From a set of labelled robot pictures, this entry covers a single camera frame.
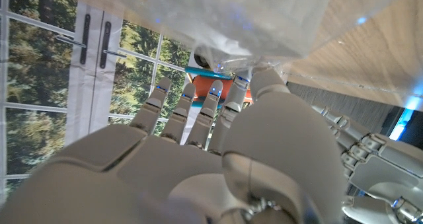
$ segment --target gray wall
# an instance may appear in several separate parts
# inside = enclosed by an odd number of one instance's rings
[[[291,93],[304,99],[307,103],[318,102],[330,106],[369,128],[370,131],[380,133],[386,116],[394,106],[338,94],[322,89],[315,89],[295,83],[288,83]]]

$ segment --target blue object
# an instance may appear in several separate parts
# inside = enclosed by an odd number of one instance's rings
[[[159,89],[163,89],[164,91],[166,91],[166,92],[167,92],[167,90],[166,90],[166,89],[164,89],[164,88],[162,88],[162,87],[160,87],[160,86],[157,86],[157,88],[159,88]]]
[[[365,23],[366,21],[367,21],[366,17],[361,17],[361,18],[357,19],[357,24],[360,25],[360,24]]]
[[[232,76],[214,73],[213,71],[210,71],[210,70],[207,70],[207,69],[200,69],[200,68],[195,68],[195,67],[190,67],[190,66],[185,67],[185,72],[194,73],[194,74],[197,74],[197,75],[201,75],[203,77],[232,80]]]
[[[389,138],[396,141],[398,140],[403,132],[405,131],[405,126],[407,125],[408,121],[410,121],[412,113],[414,111],[411,109],[405,109],[401,117],[399,118],[397,124],[395,125],[394,129],[392,130]]]

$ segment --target window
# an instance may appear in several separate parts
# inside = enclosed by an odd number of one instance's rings
[[[76,0],[1,0],[0,204],[64,144]]]

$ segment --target door handle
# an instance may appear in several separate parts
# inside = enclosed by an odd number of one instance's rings
[[[103,45],[101,50],[101,58],[100,58],[100,68],[104,69],[106,67],[107,55],[118,56],[122,58],[126,58],[125,55],[119,54],[118,52],[112,52],[108,50],[108,41],[110,39],[110,31],[112,30],[112,23],[106,22],[104,24],[104,34],[103,34]]]
[[[62,42],[66,42],[66,43],[72,44],[74,46],[79,46],[79,47],[82,47],[82,48],[86,48],[87,47],[87,45],[82,44],[80,42],[77,42],[75,40],[72,40],[72,39],[70,39],[70,38],[68,38],[66,36],[57,35],[56,36],[56,40],[59,40],[59,41],[62,41]]]
[[[79,58],[79,63],[83,65],[85,64],[85,60],[87,59],[87,45],[88,45],[88,35],[90,30],[90,21],[91,21],[91,16],[89,14],[86,14],[85,20],[84,20],[84,31],[82,34],[82,43],[72,40],[66,36],[60,36],[60,35],[56,36],[56,40],[66,42],[66,43],[72,44],[74,46],[79,46],[82,48],[81,56]]]
[[[114,56],[118,56],[118,57],[122,57],[122,58],[126,58],[126,56],[124,54],[119,54],[117,52],[111,52],[109,50],[104,50],[103,53],[114,55]]]

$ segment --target robot finger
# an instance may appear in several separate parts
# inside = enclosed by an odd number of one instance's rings
[[[165,128],[163,128],[160,134],[161,137],[169,139],[177,144],[180,143],[195,92],[196,87],[194,84],[189,83],[185,86],[179,98],[179,102],[176,105],[176,109],[169,117]]]
[[[155,129],[170,88],[171,80],[167,77],[163,77],[154,88],[147,101],[143,103],[141,109],[131,121],[130,126],[139,128],[148,135],[151,135]]]
[[[198,148],[204,149],[210,128],[213,125],[213,119],[222,89],[223,83],[221,81],[216,80],[211,85],[209,93],[203,103],[203,107],[197,115],[197,119],[192,126],[190,135],[186,140],[186,145],[195,145]]]
[[[341,131],[347,133],[356,140],[361,140],[363,137],[370,133],[367,128],[353,121],[349,117],[334,111],[328,106],[324,106],[322,104],[314,104],[312,105],[312,107],[318,113],[322,114],[326,119],[330,120],[331,122],[334,122],[337,126],[339,126]]]
[[[222,150],[222,141],[225,139],[226,133],[229,131],[235,116],[241,111],[241,105],[247,93],[250,79],[250,69],[237,73],[231,88],[229,89],[223,108],[217,117],[213,135],[208,147],[206,147],[207,151],[220,155]]]
[[[343,212],[363,224],[399,224],[391,206],[372,197],[346,196],[342,202]]]

